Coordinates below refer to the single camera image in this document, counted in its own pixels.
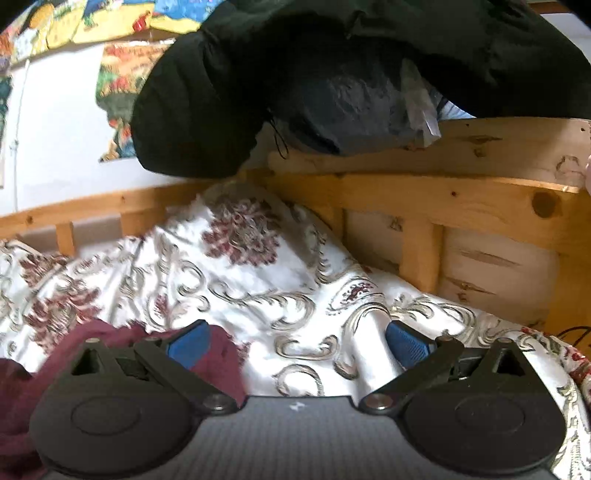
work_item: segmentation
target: wooden bed frame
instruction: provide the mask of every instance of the wooden bed frame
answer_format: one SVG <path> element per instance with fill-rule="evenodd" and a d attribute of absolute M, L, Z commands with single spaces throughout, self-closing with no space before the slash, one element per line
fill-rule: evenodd
<path fill-rule="evenodd" d="M 437 287 L 445 227 L 553 250 L 560 271 L 545 331 L 557 335 L 573 329 L 577 336 L 591 331 L 591 196 L 578 187 L 493 177 L 276 175 L 268 170 L 239 177 L 314 210 L 342 239 L 348 209 L 404 218 L 400 276 L 428 293 Z M 76 255 L 73 222 L 120 215 L 123 235 L 141 235 L 165 219 L 167 207 L 189 204 L 212 183 L 107 193 L 18 212 L 0 219 L 0 238 L 55 226 L 60 252 Z M 591 346 L 579 347 L 591 352 Z"/>

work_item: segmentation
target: colorful poster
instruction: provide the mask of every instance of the colorful poster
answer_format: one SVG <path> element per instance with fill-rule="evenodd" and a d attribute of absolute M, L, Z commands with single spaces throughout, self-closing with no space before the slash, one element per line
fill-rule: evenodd
<path fill-rule="evenodd" d="M 8 97 L 12 92 L 12 77 L 0 77 L 0 147 L 2 146 L 2 137 L 4 137 L 4 126 L 6 124 L 6 115 L 8 113 Z M 5 148 L 0 155 L 0 188 L 4 187 L 4 156 Z"/>
<path fill-rule="evenodd" d="M 12 63 L 67 44 L 82 20 L 86 0 L 38 0 L 14 40 Z"/>
<path fill-rule="evenodd" d="M 9 27 L 0 34 L 0 75 L 5 75 L 11 63 L 14 43 L 22 30 L 32 7 L 25 10 Z"/>
<path fill-rule="evenodd" d="M 96 84 L 96 103 L 107 112 L 109 125 L 115 129 L 109 150 L 100 162 L 134 158 L 131 138 L 131 114 L 134 102 L 148 75 L 171 42 L 112 43 L 105 46 Z"/>
<path fill-rule="evenodd" d="M 87 0 L 83 21 L 73 41 L 105 41 L 146 30 L 153 11 L 153 0 Z"/>
<path fill-rule="evenodd" d="M 223 0 L 156 0 L 151 26 L 184 34 L 196 31 Z"/>

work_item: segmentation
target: metal screw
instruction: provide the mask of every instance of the metal screw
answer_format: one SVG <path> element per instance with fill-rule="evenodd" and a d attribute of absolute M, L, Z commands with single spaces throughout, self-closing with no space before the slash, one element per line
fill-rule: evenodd
<path fill-rule="evenodd" d="M 203 400 L 203 405 L 209 410 L 213 411 L 227 410 L 232 406 L 232 404 L 233 401 L 230 397 L 220 393 L 209 395 L 205 400 Z"/>
<path fill-rule="evenodd" d="M 385 410 L 394 404 L 394 400 L 389 395 L 383 393 L 372 393 L 365 397 L 365 405 L 372 410 Z"/>

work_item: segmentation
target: white bedspread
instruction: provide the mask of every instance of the white bedspread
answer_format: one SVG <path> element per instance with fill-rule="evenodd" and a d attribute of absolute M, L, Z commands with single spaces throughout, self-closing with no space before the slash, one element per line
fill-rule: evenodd
<path fill-rule="evenodd" d="M 91 319 L 164 331 L 199 318 L 232 336 L 248 394 L 356 403 L 402 371 L 384 339 L 392 318 L 467 346 L 510 337 L 567 420 L 554 473 L 591 479 L 591 364 L 576 349 L 362 268 L 313 214 L 265 190 L 220 184 L 145 238 L 89 258 L 0 242 L 0 357 L 31 372 Z"/>

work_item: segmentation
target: maroon shirt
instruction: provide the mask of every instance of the maroon shirt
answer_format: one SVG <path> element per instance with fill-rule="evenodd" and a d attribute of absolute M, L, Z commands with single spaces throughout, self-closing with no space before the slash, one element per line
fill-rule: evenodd
<path fill-rule="evenodd" d="M 224 329 L 209 328 L 209 349 L 191 371 L 242 405 L 246 394 L 236 346 Z M 123 348 L 142 338 L 172 333 L 148 335 L 140 324 L 116 329 L 93 320 L 78 325 L 67 335 L 34 375 L 13 360 L 0 359 L 0 480 L 34 480 L 45 472 L 28 435 L 29 419 L 47 387 L 73 360 L 86 339 L 96 337 L 107 346 Z"/>

